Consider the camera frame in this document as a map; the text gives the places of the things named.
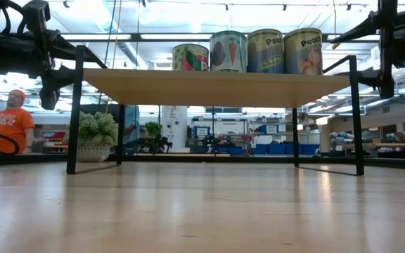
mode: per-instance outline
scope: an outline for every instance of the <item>table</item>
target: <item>table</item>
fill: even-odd
[[[306,169],[300,167],[299,161],[297,107],[351,86],[354,139],[362,139],[356,56],[347,56],[323,71],[326,73],[338,65],[349,62],[350,75],[348,77],[333,77],[301,74],[109,70],[85,46],[77,46],[76,50],[67,161],[68,174],[77,173],[75,163],[83,80],[88,81],[120,104],[116,166],[122,163],[124,105],[133,104],[292,108],[293,141],[295,143],[294,165],[297,168]],[[102,69],[84,70],[84,60],[88,58],[93,58]],[[356,173],[348,175],[361,176],[364,175],[361,141],[356,142],[355,149],[358,151],[356,153]]]

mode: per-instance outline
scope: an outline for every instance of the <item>man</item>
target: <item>man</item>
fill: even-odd
[[[19,146],[19,153],[31,153],[34,141],[34,121],[31,114],[22,109],[26,95],[20,90],[13,90],[8,95],[7,106],[0,112],[0,134],[12,138]],[[0,138],[0,151],[11,153],[13,144]]]
[[[124,109],[123,145],[129,155],[137,150],[137,141],[140,138],[140,110],[137,105],[127,105]]]

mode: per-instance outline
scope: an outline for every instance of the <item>food can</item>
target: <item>food can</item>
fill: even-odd
[[[196,44],[173,48],[173,70],[209,71],[209,49]]]
[[[284,37],[285,73],[323,74],[321,31],[302,28]]]
[[[254,73],[284,73],[282,32],[257,30],[247,40],[247,71]]]
[[[210,37],[210,71],[246,72],[246,36],[223,31]]]

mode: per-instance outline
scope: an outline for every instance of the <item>wooden floor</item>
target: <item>wooden floor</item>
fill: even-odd
[[[354,171],[347,165],[324,169]],[[405,170],[0,167],[0,252],[405,252]]]

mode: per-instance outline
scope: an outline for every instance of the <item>shelf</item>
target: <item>shelf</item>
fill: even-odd
[[[296,108],[349,87],[348,77],[85,69],[84,80],[124,105]]]

